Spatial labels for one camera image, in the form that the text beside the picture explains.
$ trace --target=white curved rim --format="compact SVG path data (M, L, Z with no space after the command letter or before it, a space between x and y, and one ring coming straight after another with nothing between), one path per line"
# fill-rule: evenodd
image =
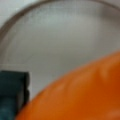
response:
M17 14L15 14L14 16L12 16L7 22L5 22L3 24L3 26L0 29L0 43L3 40L3 38L5 37L5 35L9 32L9 30L12 28L12 26L22 17L24 17L24 15L26 15L27 13L29 13L30 11L32 11L33 9L40 7L44 4L48 4L51 2L54 2L56 0L45 0L45 1L40 1L40 2L36 2L28 7L26 7L25 9L21 10L20 12L18 12ZM120 12L120 7L113 5L111 3L105 2L105 1L101 1L101 0L86 0L86 1L93 1L93 2L98 2L100 4L104 4L106 6L109 6L117 11Z

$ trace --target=dark object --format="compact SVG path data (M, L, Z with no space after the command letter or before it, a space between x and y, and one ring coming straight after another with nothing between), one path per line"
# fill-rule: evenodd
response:
M14 120L29 100L29 73L0 72L0 120Z

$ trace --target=orange surface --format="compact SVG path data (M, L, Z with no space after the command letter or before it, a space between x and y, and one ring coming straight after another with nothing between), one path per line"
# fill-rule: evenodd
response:
M120 51L55 81L16 120L120 120Z

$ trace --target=dark teal object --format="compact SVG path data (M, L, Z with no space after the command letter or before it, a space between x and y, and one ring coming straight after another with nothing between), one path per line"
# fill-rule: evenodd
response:
M28 73L0 72L0 120L14 120L20 108L28 100L26 76Z

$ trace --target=orange object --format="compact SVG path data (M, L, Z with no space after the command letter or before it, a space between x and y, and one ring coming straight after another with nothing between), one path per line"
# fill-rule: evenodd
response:
M55 81L16 120L120 120L120 51Z

